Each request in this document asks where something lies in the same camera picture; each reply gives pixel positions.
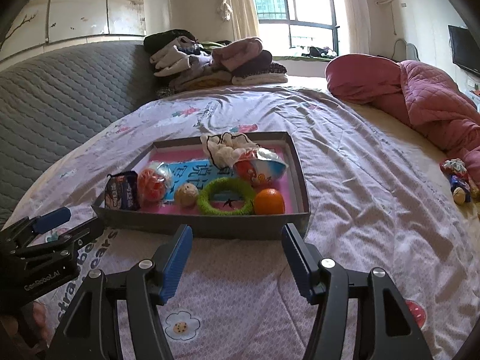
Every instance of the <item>bedsheet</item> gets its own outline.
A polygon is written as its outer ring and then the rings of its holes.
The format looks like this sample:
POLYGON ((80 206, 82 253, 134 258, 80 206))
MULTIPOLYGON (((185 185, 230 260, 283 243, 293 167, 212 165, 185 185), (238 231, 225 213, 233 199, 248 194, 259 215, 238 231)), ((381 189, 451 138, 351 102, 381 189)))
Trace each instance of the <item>bedsheet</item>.
MULTIPOLYGON (((90 204, 106 175, 154 140, 288 131, 312 209, 306 241, 347 269, 384 267, 404 298, 425 310, 422 331, 435 359, 450 359, 480 312, 478 240, 468 230, 475 227, 473 213, 459 212, 446 189, 429 180, 435 173, 429 161, 423 169, 412 162, 413 141, 407 153, 399 149, 408 134, 392 142, 381 132, 393 118, 383 114, 375 125, 359 115, 375 111, 281 85, 216 88, 151 102, 53 165, 9 223, 62 205, 72 212, 69 228, 91 218, 90 204)), ((42 297, 47 324, 58 324, 90 269, 129 269, 167 239, 107 229, 81 250, 79 278, 42 297)), ((176 359, 294 360, 303 356, 316 307, 298 294, 280 242, 195 239, 177 293, 159 313, 176 359), (187 323, 188 334, 175 332, 177 322, 187 323)), ((119 318, 124 356, 133 359, 124 305, 119 318)), ((352 302, 343 359, 351 358, 354 321, 352 302)))

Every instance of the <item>snack package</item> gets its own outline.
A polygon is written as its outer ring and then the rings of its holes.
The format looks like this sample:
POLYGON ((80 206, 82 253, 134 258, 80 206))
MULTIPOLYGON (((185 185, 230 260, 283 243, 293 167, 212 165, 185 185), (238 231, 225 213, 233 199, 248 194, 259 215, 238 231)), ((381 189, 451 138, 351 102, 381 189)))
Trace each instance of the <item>snack package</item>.
POLYGON ((287 168, 288 165, 275 152, 263 147, 247 150, 233 164, 238 177, 254 187, 268 185, 281 178, 287 168))
POLYGON ((137 173, 129 172, 108 175, 105 186, 105 207, 112 210, 136 211, 140 208, 137 195, 137 173))
POLYGON ((452 194, 454 196, 454 200, 455 200, 455 194, 458 193, 458 192, 461 192, 459 190, 462 190, 464 192, 462 195, 464 195, 465 198, 462 198, 463 202, 461 202, 460 204, 470 203, 470 201, 471 201, 470 185, 464 179, 462 179, 460 176, 457 176, 457 175, 451 175, 450 176, 450 190, 452 191, 452 194))
POLYGON ((447 176, 456 175, 466 182, 469 181, 465 163, 460 158, 440 162, 440 169, 447 176))
POLYGON ((173 174, 164 162, 150 162, 138 175, 137 189, 140 207, 158 204, 171 188, 173 174))

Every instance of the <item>orange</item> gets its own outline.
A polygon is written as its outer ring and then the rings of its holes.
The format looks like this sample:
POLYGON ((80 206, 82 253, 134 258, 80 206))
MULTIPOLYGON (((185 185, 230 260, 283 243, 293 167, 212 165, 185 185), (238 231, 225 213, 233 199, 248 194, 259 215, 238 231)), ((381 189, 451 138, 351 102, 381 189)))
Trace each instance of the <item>orange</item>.
POLYGON ((285 202, 282 194, 275 188, 261 190, 255 196, 253 210, 257 215, 284 214, 285 202))

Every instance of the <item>small round bread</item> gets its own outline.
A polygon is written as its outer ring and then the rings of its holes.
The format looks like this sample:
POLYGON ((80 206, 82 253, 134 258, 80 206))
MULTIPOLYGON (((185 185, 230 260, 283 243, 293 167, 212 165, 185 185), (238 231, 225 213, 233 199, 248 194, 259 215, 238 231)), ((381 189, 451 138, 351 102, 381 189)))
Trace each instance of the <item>small round bread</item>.
POLYGON ((180 207, 192 207, 197 202, 197 198, 198 188, 191 183, 180 185, 173 195, 175 204, 180 207))
POLYGON ((465 191, 458 187, 453 191, 453 201, 459 206, 465 203, 465 191))

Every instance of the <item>blue paper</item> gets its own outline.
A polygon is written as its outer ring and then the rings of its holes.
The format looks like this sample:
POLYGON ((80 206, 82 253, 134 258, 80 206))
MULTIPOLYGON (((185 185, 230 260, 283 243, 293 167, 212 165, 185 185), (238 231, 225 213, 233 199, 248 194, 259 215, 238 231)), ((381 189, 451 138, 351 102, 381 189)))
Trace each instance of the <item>blue paper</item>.
MULTIPOLYGON (((192 183, 201 191, 210 181, 235 176, 232 169, 217 169, 208 160, 169 163, 169 168, 173 173, 173 185, 165 195, 165 200, 173 200, 175 190, 184 183, 192 183)), ((222 192, 214 197, 214 200, 220 201, 228 199, 240 200, 240 197, 232 192, 222 192)))

